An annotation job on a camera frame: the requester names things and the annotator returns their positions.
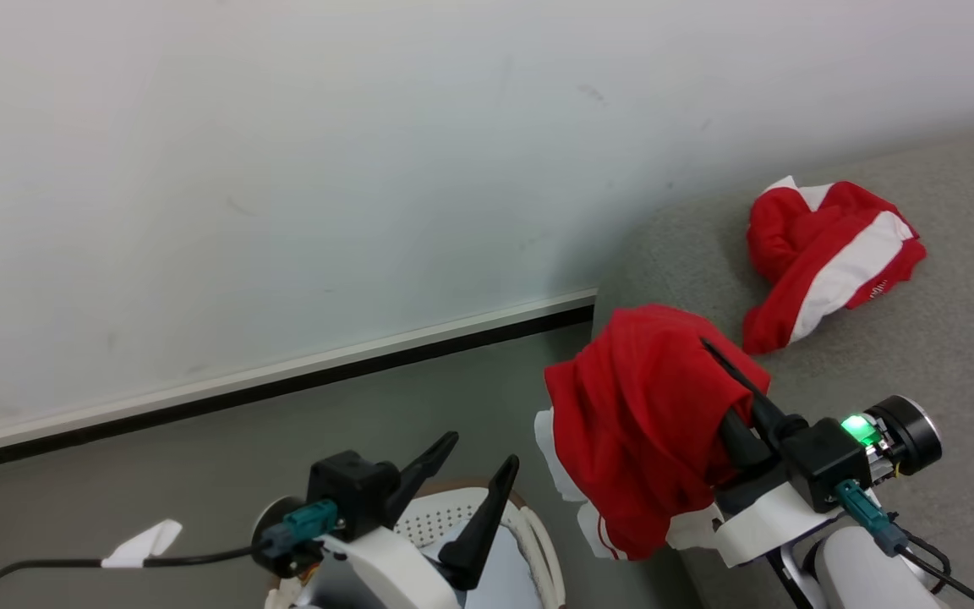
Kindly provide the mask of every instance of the black baseboard trim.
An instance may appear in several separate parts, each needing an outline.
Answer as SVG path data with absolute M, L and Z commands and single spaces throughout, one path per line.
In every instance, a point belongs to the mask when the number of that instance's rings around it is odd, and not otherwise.
M 55 435 L 46 436 L 46 438 L 37 438 L 11 444 L 8 447 L 0 447 L 0 465 L 12 462 L 12 460 L 61 450 L 61 448 L 81 446 L 81 444 L 111 438 L 111 436 L 121 436 L 123 433 L 130 433 L 131 431 L 142 431 L 142 429 L 156 427 L 156 425 L 173 423 L 175 420 L 190 419 L 190 417 L 214 413 L 222 411 L 222 409 L 231 409 L 235 406 L 258 402 L 267 398 L 295 393 L 295 391 L 329 385 L 330 382 L 345 381 L 348 378 L 363 376 L 376 371 L 394 369 L 394 367 L 422 362 L 426 359 L 440 358 L 443 355 L 483 347 L 486 344 L 503 343 L 506 340 L 539 334 L 539 332 L 551 331 L 551 329 L 591 320 L 592 305 L 588 305 L 588 307 L 552 313 L 552 315 L 537 317 L 534 320 L 487 329 L 487 331 L 476 332 L 467 336 L 441 340 L 438 343 L 425 344 L 422 347 L 397 351 L 394 354 L 379 355 L 376 358 L 363 359 L 360 362 L 313 371 L 313 373 L 286 378 L 283 381 L 267 382 L 265 385 L 239 389 L 223 393 L 221 396 L 202 398 L 202 400 L 169 406 L 169 408 L 158 409 L 158 411 L 89 425 L 89 427 L 74 429 L 74 431 L 55 433 Z

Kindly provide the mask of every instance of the red cloth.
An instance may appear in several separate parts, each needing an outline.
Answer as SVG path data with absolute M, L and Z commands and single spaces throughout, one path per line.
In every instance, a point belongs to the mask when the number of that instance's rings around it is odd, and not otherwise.
M 708 320 L 659 304 L 616 311 L 575 359 L 544 372 L 558 459 L 631 559 L 664 545 L 673 516 L 709 507 L 710 486 L 731 475 L 720 420 L 731 408 L 750 420 L 750 392 L 701 338 L 769 389 L 769 374 Z
M 851 182 L 799 188 L 790 176 L 754 201 L 747 245 L 754 269 L 773 284 L 743 321 L 747 354 L 803 338 L 823 316 L 909 280 L 927 257 L 915 228 L 889 201 Z

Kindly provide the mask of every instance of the white tape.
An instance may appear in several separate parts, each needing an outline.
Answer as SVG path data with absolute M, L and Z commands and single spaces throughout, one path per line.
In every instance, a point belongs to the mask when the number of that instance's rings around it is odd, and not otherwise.
M 101 560 L 104 569 L 140 569 L 145 559 L 160 556 L 183 531 L 183 526 L 174 520 L 165 520 L 146 532 L 126 540 L 115 548 L 111 556 Z

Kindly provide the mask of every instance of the white stripe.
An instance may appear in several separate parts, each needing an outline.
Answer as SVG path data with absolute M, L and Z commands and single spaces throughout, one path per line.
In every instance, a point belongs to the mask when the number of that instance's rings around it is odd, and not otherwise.
M 536 432 L 536 446 L 544 454 L 545 462 L 548 462 L 551 479 L 554 481 L 555 488 L 558 490 L 558 494 L 561 494 L 563 501 L 588 501 L 588 497 L 585 497 L 581 489 L 577 488 L 576 483 L 573 483 L 573 478 L 558 460 L 558 453 L 554 447 L 554 409 L 536 413 L 533 429 Z
M 603 536 L 604 544 L 606 544 L 607 547 L 611 548 L 611 550 L 617 552 L 617 554 L 619 555 L 619 560 L 629 559 L 629 557 L 627 557 L 624 551 L 619 550 L 619 548 L 615 547 L 614 543 L 611 543 L 611 536 L 607 535 L 607 521 L 604 520 L 603 517 L 599 518 L 599 534 Z
M 709 507 L 698 509 L 696 512 L 677 513 L 671 517 L 666 542 L 676 550 L 686 550 L 688 547 L 708 547 L 715 550 L 715 532 L 712 521 L 726 521 L 716 502 Z
M 807 202 L 807 207 L 811 208 L 811 211 L 818 211 L 818 208 L 822 207 L 824 197 L 826 197 L 831 188 L 832 184 L 803 186 L 803 188 L 799 189 L 799 194 L 803 196 L 803 200 Z
M 820 186 L 802 186 L 800 188 L 800 186 L 796 185 L 796 179 L 792 176 L 788 176 L 787 178 L 780 178 L 780 180 L 773 182 L 767 189 L 762 190 L 761 194 L 768 193 L 772 189 L 793 189 L 799 193 L 801 197 L 803 197 L 803 201 L 807 203 L 807 207 L 811 209 L 811 211 L 818 211 L 818 208 L 822 207 L 824 197 L 828 195 L 829 189 L 831 188 L 832 184 L 823 184 Z
M 607 523 L 604 523 L 603 518 L 599 516 L 599 510 L 591 502 L 585 502 L 577 509 L 577 527 L 581 529 L 584 540 L 588 542 L 588 547 L 596 558 L 615 558 L 615 555 L 618 555 L 619 560 L 629 560 L 624 551 L 611 543 L 607 535 Z
M 877 218 L 836 253 L 818 274 L 803 298 L 803 305 L 791 331 L 791 340 L 814 332 L 822 317 L 847 305 L 863 284 L 873 280 L 900 253 L 911 228 L 896 216 L 882 211 Z
M 774 181 L 772 184 L 769 185 L 769 187 L 767 189 L 762 190 L 761 194 L 768 193 L 772 189 L 793 189 L 793 190 L 798 190 L 799 189 L 799 186 L 796 186 L 796 179 L 795 178 L 793 178 L 792 176 L 788 176 L 787 178 L 780 178 L 780 180 Z

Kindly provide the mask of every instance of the black cable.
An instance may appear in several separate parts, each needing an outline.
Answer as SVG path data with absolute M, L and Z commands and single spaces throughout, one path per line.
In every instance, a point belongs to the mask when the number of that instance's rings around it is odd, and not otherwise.
M 908 537 L 908 540 L 911 543 L 916 544 L 917 546 L 923 548 L 924 551 L 927 551 L 927 554 L 930 554 L 931 556 L 937 558 L 940 562 L 942 562 L 943 575 L 954 574 L 954 566 L 952 566 L 952 563 L 949 562 L 948 556 L 944 555 L 942 551 L 940 551 L 938 548 L 934 547 L 930 543 L 927 543 L 927 540 L 924 540 L 922 537 L 917 537 L 915 535 L 912 535 L 911 531 L 908 531 L 908 529 L 905 529 L 904 527 L 900 527 L 900 529 L 901 531 L 904 531 L 904 535 Z M 944 587 L 946 587 L 946 582 L 944 582 L 942 579 L 939 579 L 938 583 L 934 585 L 934 587 L 932 587 L 931 594 L 938 594 L 939 592 L 942 592 L 942 589 Z
M 150 569 L 155 567 L 194 567 L 198 564 L 212 564 L 214 562 L 224 562 L 250 556 L 252 552 L 263 550 L 270 542 L 262 542 L 252 546 L 240 547 L 238 550 L 220 551 L 216 554 L 204 554 L 201 556 L 177 556 L 170 558 L 146 558 L 142 562 L 142 568 Z M 19 560 L 7 564 L 0 569 L 0 579 L 22 569 L 101 569 L 103 558 L 53 558 L 38 560 Z
M 908 562 L 915 564 L 916 567 L 919 567 L 923 571 L 927 571 L 927 573 L 930 574 L 931 577 L 946 582 L 947 584 L 954 587 L 954 589 L 958 590 L 958 592 L 960 592 L 966 597 L 971 598 L 971 600 L 974 601 L 974 590 L 970 589 L 970 587 L 967 587 L 966 585 L 963 585 L 962 583 L 958 582 L 957 579 L 952 579 L 949 575 L 944 574 L 942 571 L 938 571 L 937 569 L 935 569 L 935 567 L 932 566 L 930 562 L 925 562 L 925 560 L 923 560 L 922 558 L 917 557 L 915 554 L 912 554 L 912 552 L 909 552 L 908 548 L 905 548 L 903 546 L 897 547 L 897 552 L 905 559 L 908 559 Z
M 171 558 L 146 558 L 142 567 L 150 569 L 153 567 L 197 567 L 200 564 L 212 564 L 214 562 L 224 562 L 235 558 L 243 558 L 254 554 L 256 550 L 264 550 L 270 542 L 240 547 L 238 550 L 219 551 L 216 554 L 205 554 L 201 556 L 173 556 Z
M 784 411 L 781 411 L 780 406 L 773 404 L 772 400 L 769 400 L 769 396 L 762 393 L 761 389 L 758 389 L 757 385 L 750 382 L 747 375 L 742 374 L 742 370 L 737 369 L 735 364 L 731 363 L 730 359 L 727 359 L 725 355 L 721 354 L 716 347 L 709 342 L 706 338 L 701 338 L 701 343 L 712 355 L 712 359 L 715 359 L 716 363 L 720 364 L 720 367 L 726 371 L 727 375 L 735 379 L 739 385 L 745 387 L 750 393 L 753 394 L 754 400 L 751 404 L 750 415 L 751 419 L 754 421 L 754 428 L 758 429 L 758 435 L 761 436 L 762 441 L 768 443 L 775 451 L 780 451 L 780 439 L 774 434 L 778 424 L 782 423 L 785 419 L 788 419 Z
M 100 569 L 100 558 L 19 560 L 0 569 L 0 579 L 22 569 Z

